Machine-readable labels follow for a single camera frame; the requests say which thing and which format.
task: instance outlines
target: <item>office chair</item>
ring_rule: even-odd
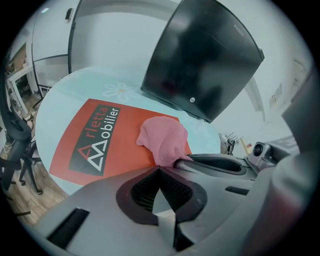
[[[21,174],[19,177],[19,181],[21,182],[21,185],[24,186],[25,181],[23,180],[23,177],[26,170],[28,170],[35,191],[38,195],[42,195],[43,192],[37,187],[31,167],[31,164],[35,164],[41,161],[39,157],[32,157],[34,151],[37,148],[37,144],[36,142],[31,142],[31,128],[28,126],[27,122],[24,119],[20,118],[14,111],[13,104],[11,104],[11,109],[9,109],[8,107],[4,65],[1,65],[0,83],[2,84],[2,86],[0,86],[0,113],[7,134],[15,140],[7,160],[1,159],[0,161],[0,168],[3,168],[3,171],[0,172],[2,186],[5,190],[8,190],[10,185],[12,184],[14,172],[20,169]],[[20,168],[21,159],[24,161],[22,168]]]

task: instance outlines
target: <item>round table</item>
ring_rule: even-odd
[[[212,124],[190,117],[151,99],[140,90],[144,74],[101,66],[77,70],[59,82],[43,99],[36,117],[38,153],[47,171],[69,123],[88,99],[112,102],[177,117],[188,131],[187,142],[193,154],[220,153],[219,134]],[[52,174],[53,180],[69,195],[82,185]]]

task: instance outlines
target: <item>red sign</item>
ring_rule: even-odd
[[[155,166],[153,155],[136,145],[143,122],[174,116],[88,99],[74,116],[55,150],[50,174],[86,185],[136,169]],[[191,154],[188,143],[185,153]]]

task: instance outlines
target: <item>pink cloth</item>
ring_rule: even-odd
[[[156,116],[141,125],[136,144],[152,152],[157,166],[173,167],[177,159],[192,160],[185,155],[187,137],[188,132],[181,123],[170,117]]]

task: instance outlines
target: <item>floor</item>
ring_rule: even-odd
[[[24,104],[29,111],[28,115],[35,112],[33,114],[34,119],[32,120],[32,136],[35,134],[37,110],[39,109],[40,104],[35,109],[32,109],[32,106],[39,99],[39,95],[23,97]],[[6,151],[7,154],[9,154],[10,147],[7,147]],[[4,151],[2,151],[1,157],[4,159],[6,158],[6,153]],[[37,186],[43,191],[42,195],[38,195],[32,187],[28,173],[24,176],[25,186],[21,186],[19,182],[20,171],[16,171],[12,179],[16,184],[12,184],[9,190],[5,192],[6,196],[9,198],[8,203],[15,214],[30,211],[30,214],[18,217],[22,222],[29,225],[36,224],[48,209],[55,206],[68,196],[50,177],[41,162],[32,166],[32,169]]]

